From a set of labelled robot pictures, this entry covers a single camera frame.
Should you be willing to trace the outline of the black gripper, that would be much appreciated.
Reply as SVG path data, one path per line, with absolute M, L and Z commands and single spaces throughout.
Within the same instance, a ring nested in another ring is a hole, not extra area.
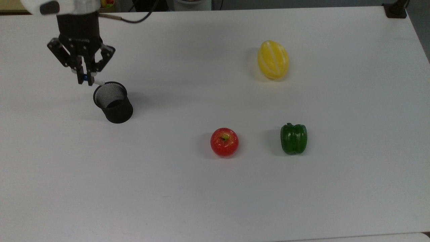
M 102 44 L 99 28 L 99 14 L 88 13 L 83 15 L 57 15 L 59 39 L 52 38 L 47 48 L 64 67 L 70 67 L 77 76 L 78 84 L 84 83 L 82 57 L 83 47 L 86 46 L 86 76 L 89 86 L 95 83 L 95 75 L 101 72 L 113 57 L 116 49 L 113 46 Z M 71 44 L 77 55 L 70 54 Z M 100 50 L 101 59 L 96 61 L 97 51 Z

